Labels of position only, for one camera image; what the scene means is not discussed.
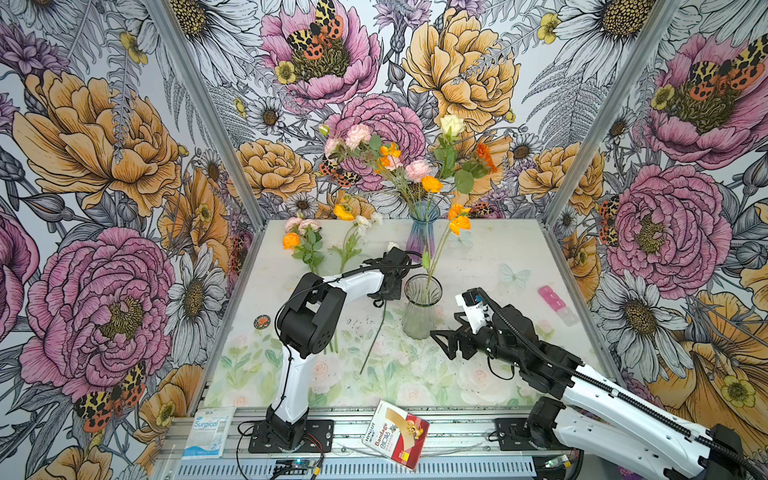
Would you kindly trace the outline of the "pink carnation pair stem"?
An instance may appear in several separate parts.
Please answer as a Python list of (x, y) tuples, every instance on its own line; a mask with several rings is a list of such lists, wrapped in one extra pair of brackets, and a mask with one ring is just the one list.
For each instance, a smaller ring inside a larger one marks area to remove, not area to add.
[(388, 155), (379, 159), (384, 177), (393, 184), (403, 200), (408, 204), (419, 201), (425, 196), (421, 186), (423, 178), (431, 173), (431, 167), (424, 160), (417, 160), (406, 165), (399, 157)]

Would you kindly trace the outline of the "white small flower stem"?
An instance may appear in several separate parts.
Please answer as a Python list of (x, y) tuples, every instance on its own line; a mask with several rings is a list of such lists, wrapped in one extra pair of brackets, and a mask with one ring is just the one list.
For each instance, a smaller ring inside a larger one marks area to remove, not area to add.
[(367, 231), (374, 225), (382, 224), (384, 217), (377, 212), (374, 212), (369, 217), (353, 215), (341, 207), (336, 209), (336, 214), (339, 219), (351, 224), (341, 244), (330, 248), (330, 252), (339, 257), (339, 272), (343, 273), (347, 263), (362, 252), (360, 245)]

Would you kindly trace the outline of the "clear glass vase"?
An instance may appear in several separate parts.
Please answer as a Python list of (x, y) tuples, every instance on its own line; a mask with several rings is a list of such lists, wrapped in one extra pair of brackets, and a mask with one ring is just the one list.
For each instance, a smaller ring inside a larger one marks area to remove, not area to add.
[(417, 274), (404, 285), (407, 305), (402, 316), (402, 329), (415, 340), (430, 337), (438, 323), (437, 305), (442, 299), (442, 284), (428, 274)]

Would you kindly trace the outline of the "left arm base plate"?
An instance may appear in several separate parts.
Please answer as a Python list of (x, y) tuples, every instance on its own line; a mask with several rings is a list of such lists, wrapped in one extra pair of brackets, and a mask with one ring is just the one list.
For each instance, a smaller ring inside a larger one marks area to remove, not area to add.
[(251, 454), (329, 453), (332, 450), (332, 420), (301, 420), (296, 424), (275, 417), (256, 423), (250, 434)]

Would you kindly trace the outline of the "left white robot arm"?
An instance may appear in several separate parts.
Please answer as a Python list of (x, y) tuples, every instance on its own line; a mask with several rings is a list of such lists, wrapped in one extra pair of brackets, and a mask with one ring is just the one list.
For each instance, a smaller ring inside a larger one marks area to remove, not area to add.
[(335, 335), (344, 305), (366, 298), (382, 308), (398, 300), (403, 279), (420, 265), (421, 255), (391, 247), (382, 257), (359, 267), (321, 277), (309, 272), (276, 315), (275, 329), (283, 358), (277, 395), (266, 410), (265, 442), (281, 450), (297, 450), (309, 436), (309, 388), (317, 357)]

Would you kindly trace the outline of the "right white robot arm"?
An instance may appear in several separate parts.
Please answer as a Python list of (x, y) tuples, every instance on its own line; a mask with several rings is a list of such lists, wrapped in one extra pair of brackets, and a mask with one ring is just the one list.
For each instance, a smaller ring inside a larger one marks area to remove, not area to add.
[(684, 420), (644, 400), (540, 339), (529, 318), (481, 288), (456, 301), (457, 328), (430, 333), (444, 354), (504, 362), (541, 395), (510, 438), (539, 449), (578, 449), (645, 479), (764, 478), (735, 431)]

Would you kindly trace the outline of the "purple blue glass vase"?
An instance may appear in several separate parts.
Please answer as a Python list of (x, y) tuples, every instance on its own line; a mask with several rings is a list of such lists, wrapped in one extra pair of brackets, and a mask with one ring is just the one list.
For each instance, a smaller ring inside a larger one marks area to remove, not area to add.
[(430, 256), (436, 252), (434, 224), (440, 217), (440, 210), (428, 201), (420, 201), (410, 210), (411, 231), (406, 244), (406, 251), (413, 263), (421, 261), (421, 255)]

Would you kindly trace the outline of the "yellow poppy flower stem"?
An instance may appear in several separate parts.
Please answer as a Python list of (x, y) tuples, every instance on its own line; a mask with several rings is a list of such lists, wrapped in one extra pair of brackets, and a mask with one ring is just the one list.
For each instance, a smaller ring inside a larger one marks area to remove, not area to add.
[(396, 198), (396, 212), (402, 210), (411, 214), (420, 195), (414, 192), (413, 182), (406, 174), (401, 156), (396, 143), (383, 143), (375, 135), (370, 141), (361, 141), (355, 148), (342, 142), (332, 150), (328, 159), (337, 161), (340, 167), (361, 167), (362, 173), (353, 170), (361, 177), (359, 185), (373, 184), (373, 187), (367, 187), (369, 192), (389, 193)]

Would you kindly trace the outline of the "pink rose flower stem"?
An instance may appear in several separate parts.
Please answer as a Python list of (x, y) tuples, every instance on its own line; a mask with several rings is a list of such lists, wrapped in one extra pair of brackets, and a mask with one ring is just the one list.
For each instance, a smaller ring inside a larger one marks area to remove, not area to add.
[[(323, 169), (322, 175), (328, 177), (333, 183), (340, 187), (356, 187), (360, 190), (369, 192), (367, 187), (373, 187), (373, 184), (359, 185), (358, 182), (360, 181), (361, 177), (353, 172), (353, 170), (356, 170), (357, 172), (362, 173), (363, 170), (361, 167), (340, 167), (337, 161), (329, 160), (328, 157), (332, 150), (342, 142), (345, 142), (351, 148), (355, 148), (361, 141), (370, 141), (375, 135), (377, 135), (383, 143), (392, 143), (386, 142), (380, 135), (376, 134), (370, 126), (362, 123), (352, 125), (341, 136), (328, 136), (324, 146), (324, 161), (319, 167), (319, 169)], [(399, 146), (402, 152), (401, 158), (403, 159), (403, 162), (408, 165), (411, 161), (411, 158), (406, 154), (403, 147), (401, 147), (398, 143), (396, 144)]]

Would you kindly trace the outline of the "cream white rose stem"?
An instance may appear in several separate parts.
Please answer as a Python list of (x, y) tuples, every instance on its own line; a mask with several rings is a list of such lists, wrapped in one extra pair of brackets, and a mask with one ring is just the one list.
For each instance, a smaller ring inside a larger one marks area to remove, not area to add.
[(438, 136), (438, 147), (434, 150), (434, 156), (439, 165), (437, 178), (453, 180), (451, 193), (454, 196), (466, 194), (471, 190), (473, 176), (463, 167), (458, 167), (457, 150), (457, 143), (465, 130), (464, 120), (449, 114), (440, 118), (439, 124), (441, 133)]

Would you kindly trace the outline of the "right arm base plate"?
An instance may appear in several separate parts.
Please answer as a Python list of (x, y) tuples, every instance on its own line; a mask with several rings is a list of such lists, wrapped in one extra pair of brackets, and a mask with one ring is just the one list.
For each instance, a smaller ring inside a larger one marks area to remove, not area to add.
[(526, 422), (526, 419), (517, 417), (496, 418), (487, 439), (496, 443), (503, 452), (536, 451), (538, 447), (533, 443)]

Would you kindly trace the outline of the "single white bud stem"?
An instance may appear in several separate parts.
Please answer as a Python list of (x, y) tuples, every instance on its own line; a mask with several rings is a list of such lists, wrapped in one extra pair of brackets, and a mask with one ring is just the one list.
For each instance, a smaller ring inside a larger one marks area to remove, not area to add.
[[(389, 252), (390, 250), (392, 250), (395, 247), (399, 248), (399, 244), (397, 244), (396, 242), (388, 242), (386, 251)], [(361, 368), (359, 370), (359, 375), (363, 375), (363, 373), (364, 373), (364, 371), (366, 369), (367, 363), (368, 363), (368, 361), (369, 361), (369, 359), (371, 357), (371, 354), (373, 352), (373, 349), (374, 349), (374, 347), (375, 347), (375, 345), (377, 343), (378, 337), (380, 335), (380, 332), (382, 330), (383, 324), (384, 324), (385, 319), (386, 319), (387, 305), (388, 305), (388, 301), (387, 300), (383, 300), (383, 303), (381, 305), (381, 318), (380, 318), (378, 327), (377, 327), (377, 329), (375, 331), (375, 334), (374, 334), (374, 336), (372, 338), (372, 341), (370, 343), (368, 352), (367, 352), (367, 354), (365, 356), (365, 359), (364, 359), (364, 361), (362, 363), (362, 366), (361, 366)]]

